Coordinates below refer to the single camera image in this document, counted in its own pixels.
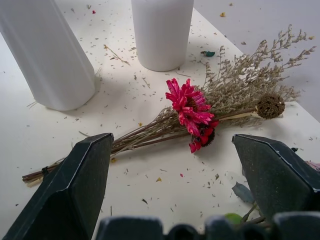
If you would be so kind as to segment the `tall fluted white vase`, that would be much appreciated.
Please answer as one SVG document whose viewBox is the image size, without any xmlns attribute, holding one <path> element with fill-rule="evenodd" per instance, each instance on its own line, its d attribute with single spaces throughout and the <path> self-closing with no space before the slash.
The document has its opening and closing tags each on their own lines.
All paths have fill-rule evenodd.
<svg viewBox="0 0 320 240">
<path fill-rule="evenodd" d="M 55 0 L 0 0 L 0 33 L 34 99 L 57 111 L 95 94 L 95 72 Z"/>
</svg>

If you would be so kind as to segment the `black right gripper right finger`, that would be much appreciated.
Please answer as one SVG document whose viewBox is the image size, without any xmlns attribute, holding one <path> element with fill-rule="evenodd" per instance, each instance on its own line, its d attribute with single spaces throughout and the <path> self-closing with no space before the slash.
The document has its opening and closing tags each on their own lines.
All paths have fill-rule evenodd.
<svg viewBox="0 0 320 240">
<path fill-rule="evenodd" d="M 232 137 L 244 176 L 264 217 L 277 213 L 320 212 L 320 172 L 283 142 L 266 137 Z"/>
</svg>

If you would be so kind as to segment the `green leaf stem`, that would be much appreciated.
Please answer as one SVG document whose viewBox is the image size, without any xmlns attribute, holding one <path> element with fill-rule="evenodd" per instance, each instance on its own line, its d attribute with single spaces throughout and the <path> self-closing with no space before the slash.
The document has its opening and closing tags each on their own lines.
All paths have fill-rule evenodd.
<svg viewBox="0 0 320 240">
<path fill-rule="evenodd" d="M 244 223 L 252 224 L 262 224 L 266 222 L 266 218 L 263 216 L 258 204 L 254 200 L 253 194 L 245 185 L 236 182 L 235 185 L 231 188 L 233 193 L 245 204 L 250 205 L 250 209 L 244 216 L 240 216 L 236 213 L 226 213 L 224 217 L 233 225 L 241 225 Z M 257 211 L 259 217 L 249 220 L 251 214 Z"/>
</svg>

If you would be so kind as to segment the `smooth round white vase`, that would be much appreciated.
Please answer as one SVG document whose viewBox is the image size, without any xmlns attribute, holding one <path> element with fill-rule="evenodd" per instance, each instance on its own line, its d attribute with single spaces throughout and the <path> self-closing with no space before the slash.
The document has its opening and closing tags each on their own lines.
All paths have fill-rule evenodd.
<svg viewBox="0 0 320 240">
<path fill-rule="evenodd" d="M 194 0 L 131 0 L 137 58 L 155 72 L 184 64 Z"/>
</svg>

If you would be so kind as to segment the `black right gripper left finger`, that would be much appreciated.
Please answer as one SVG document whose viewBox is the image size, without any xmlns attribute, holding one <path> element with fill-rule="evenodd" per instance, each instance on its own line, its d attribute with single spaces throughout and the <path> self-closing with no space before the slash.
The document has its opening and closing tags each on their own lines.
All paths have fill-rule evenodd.
<svg viewBox="0 0 320 240">
<path fill-rule="evenodd" d="M 105 197 L 114 136 L 78 142 L 48 173 L 2 240 L 91 240 Z"/>
</svg>

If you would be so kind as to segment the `dried flower bouquet with red blooms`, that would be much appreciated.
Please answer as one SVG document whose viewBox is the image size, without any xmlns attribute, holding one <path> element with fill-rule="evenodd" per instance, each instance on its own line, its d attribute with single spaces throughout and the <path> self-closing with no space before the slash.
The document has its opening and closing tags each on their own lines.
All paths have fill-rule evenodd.
<svg viewBox="0 0 320 240">
<path fill-rule="evenodd" d="M 212 71 L 206 63 L 202 86 L 193 85 L 190 79 L 184 84 L 168 80 L 165 98 L 171 106 L 163 108 L 149 124 L 116 139 L 111 156 L 183 137 L 190 137 L 189 149 L 195 153 L 213 142 L 221 122 L 241 125 L 278 118 L 285 104 L 300 95 L 292 86 L 283 85 L 284 72 L 300 66 L 315 47 L 288 59 L 283 59 L 282 53 L 311 39 L 304 31 L 294 34 L 289 26 L 272 43 L 262 40 L 251 55 L 227 59 L 221 46 L 218 70 Z"/>
</svg>

